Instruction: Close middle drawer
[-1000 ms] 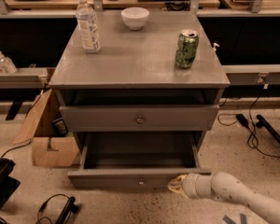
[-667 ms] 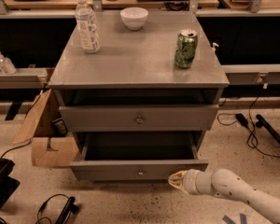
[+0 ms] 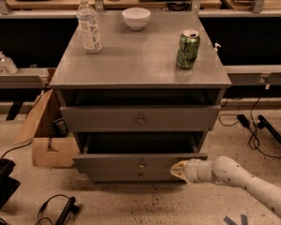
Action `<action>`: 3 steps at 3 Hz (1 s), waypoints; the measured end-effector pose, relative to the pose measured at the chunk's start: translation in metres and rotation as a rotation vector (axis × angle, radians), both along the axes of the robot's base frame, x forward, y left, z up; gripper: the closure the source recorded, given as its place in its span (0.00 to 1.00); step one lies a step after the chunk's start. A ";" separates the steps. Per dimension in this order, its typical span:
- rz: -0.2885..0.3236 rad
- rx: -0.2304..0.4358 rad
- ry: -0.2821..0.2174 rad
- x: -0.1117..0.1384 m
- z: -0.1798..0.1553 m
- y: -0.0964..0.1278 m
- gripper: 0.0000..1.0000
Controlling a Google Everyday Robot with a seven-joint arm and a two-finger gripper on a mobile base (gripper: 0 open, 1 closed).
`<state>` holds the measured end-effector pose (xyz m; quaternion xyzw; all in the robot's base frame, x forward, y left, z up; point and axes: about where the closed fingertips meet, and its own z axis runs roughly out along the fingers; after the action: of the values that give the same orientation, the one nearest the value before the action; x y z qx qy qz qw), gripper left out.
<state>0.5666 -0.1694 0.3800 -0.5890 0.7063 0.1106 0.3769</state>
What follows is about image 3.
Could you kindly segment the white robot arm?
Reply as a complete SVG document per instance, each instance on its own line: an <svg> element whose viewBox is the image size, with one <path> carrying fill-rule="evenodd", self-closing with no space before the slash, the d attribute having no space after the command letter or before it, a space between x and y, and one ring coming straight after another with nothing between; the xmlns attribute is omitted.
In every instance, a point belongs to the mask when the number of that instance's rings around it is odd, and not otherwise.
<svg viewBox="0 0 281 225"><path fill-rule="evenodd" d="M182 160L170 167L170 173L191 183L241 188L281 218L281 187L256 177L230 157Z"/></svg>

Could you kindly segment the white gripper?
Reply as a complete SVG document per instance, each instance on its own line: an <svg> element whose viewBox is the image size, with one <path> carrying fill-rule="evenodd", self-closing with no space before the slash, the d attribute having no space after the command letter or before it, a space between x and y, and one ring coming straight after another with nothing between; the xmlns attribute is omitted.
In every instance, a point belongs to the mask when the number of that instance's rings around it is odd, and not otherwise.
<svg viewBox="0 0 281 225"><path fill-rule="evenodd" d="M191 183L214 181L213 162L209 160L181 160L170 167L170 173L185 181L188 179Z"/></svg>

